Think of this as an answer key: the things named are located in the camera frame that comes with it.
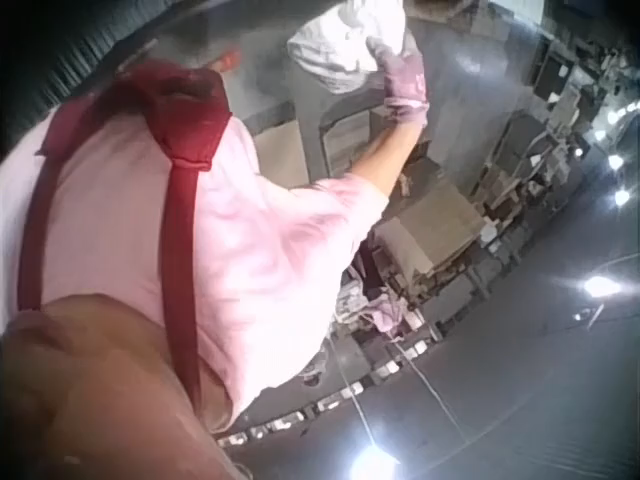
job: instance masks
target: white cloth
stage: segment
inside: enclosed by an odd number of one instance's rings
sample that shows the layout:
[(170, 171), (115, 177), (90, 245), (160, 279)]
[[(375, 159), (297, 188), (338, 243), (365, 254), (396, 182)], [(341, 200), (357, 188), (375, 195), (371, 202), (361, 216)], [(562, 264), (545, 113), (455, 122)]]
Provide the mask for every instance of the white cloth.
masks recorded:
[(302, 26), (287, 47), (291, 58), (329, 91), (348, 93), (378, 69), (367, 37), (398, 54), (405, 27), (402, 0), (348, 0)]

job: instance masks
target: hand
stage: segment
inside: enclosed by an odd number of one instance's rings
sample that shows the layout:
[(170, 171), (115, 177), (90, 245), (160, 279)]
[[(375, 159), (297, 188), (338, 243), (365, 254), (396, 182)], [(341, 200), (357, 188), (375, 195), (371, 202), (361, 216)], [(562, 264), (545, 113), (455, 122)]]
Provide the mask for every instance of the hand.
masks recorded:
[(385, 105), (391, 118), (398, 123), (427, 123), (427, 87), (424, 79), (422, 54), (407, 29), (400, 55), (380, 40), (369, 37), (367, 47), (384, 73)]

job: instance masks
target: person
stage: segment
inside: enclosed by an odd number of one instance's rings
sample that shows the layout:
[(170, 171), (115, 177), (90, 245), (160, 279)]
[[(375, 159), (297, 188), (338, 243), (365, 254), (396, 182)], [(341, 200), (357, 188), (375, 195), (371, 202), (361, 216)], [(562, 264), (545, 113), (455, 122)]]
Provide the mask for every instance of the person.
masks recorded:
[[(10, 153), (2, 411), (33, 478), (241, 478), (211, 434), (318, 352), (426, 124), (413, 38), (400, 55), (368, 46), (391, 126), (341, 178), (272, 184), (210, 72), (157, 62), (62, 105)], [(194, 174), (181, 148), (209, 158)]]

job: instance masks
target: floor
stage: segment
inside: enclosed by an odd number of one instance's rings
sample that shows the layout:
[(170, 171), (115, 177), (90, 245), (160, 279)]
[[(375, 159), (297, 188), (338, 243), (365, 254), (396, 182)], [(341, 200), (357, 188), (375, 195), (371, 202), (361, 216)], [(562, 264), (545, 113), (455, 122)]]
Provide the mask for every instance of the floor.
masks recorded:
[[(361, 396), (399, 479), (620, 479), (640, 472), (640, 302), (605, 308), (590, 331), (572, 319), (575, 285), (637, 250), (638, 206), (620, 213), (607, 186), (576, 200), (492, 297), (419, 361), (462, 426), (456, 431), (411, 372)], [(638, 280), (638, 264), (628, 265)], [(232, 452), (258, 480), (347, 479), (367, 445), (351, 405), (307, 429)]]
[[(263, 11), (263, 18), (256, 13), (249, 19), (242, 16), (245, 11), (234, 10), (234, 3), (167, 29), (150, 55), (196, 66), (229, 47), (239, 49), (241, 65), (225, 74), (234, 114), (254, 134), (297, 118), (309, 179), (326, 177), (320, 129), (381, 104), (380, 92), (332, 95), (289, 61), (287, 39), (309, 11), (326, 0), (309, 2), (304, 8), (284, 2), (287, 15), (274, 18)], [(475, 181), (511, 112), (530, 95), (526, 83), (539, 36), (520, 24), (505, 26), (501, 38), (415, 18), (408, 24), (425, 61), (431, 103), (426, 135), (433, 139), (429, 153), (464, 192)]]

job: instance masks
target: bright light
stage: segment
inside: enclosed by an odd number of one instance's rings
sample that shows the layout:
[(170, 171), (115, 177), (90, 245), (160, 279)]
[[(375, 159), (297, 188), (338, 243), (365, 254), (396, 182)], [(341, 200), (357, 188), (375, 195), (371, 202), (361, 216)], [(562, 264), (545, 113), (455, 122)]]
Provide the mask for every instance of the bright light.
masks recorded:
[(351, 480), (393, 480), (399, 462), (378, 447), (367, 448), (353, 462)]
[(616, 205), (618, 205), (619, 207), (627, 203), (629, 201), (629, 198), (631, 198), (631, 194), (626, 190), (618, 190), (614, 195)]
[(618, 117), (616, 112), (607, 113), (607, 122), (609, 122), (610, 125), (615, 125), (618, 123), (618, 120), (620, 120), (620, 117)]
[(611, 167), (611, 170), (616, 171), (622, 165), (624, 165), (624, 160), (622, 159), (622, 157), (620, 155), (610, 155), (609, 156), (609, 166)]
[(584, 289), (593, 298), (601, 298), (619, 293), (622, 287), (610, 278), (595, 276), (584, 282)]
[(425, 342), (424, 340), (420, 340), (418, 343), (416, 343), (413, 348), (416, 349), (416, 352), (418, 352), (418, 355), (422, 355), (424, 352), (427, 351), (427, 342)]
[(389, 370), (389, 373), (391, 374), (396, 373), (398, 370), (400, 370), (400, 367), (398, 366), (398, 364), (393, 360), (387, 363), (386, 366), (387, 366), (387, 370)]

